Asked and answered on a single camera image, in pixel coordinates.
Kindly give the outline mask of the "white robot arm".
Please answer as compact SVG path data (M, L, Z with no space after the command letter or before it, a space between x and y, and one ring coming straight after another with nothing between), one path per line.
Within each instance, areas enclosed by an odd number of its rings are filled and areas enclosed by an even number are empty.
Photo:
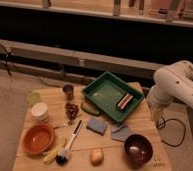
M193 64L182 60L159 68L153 76L146 101L151 111L151 120L158 121L163 110L173 98L177 98L193 109Z

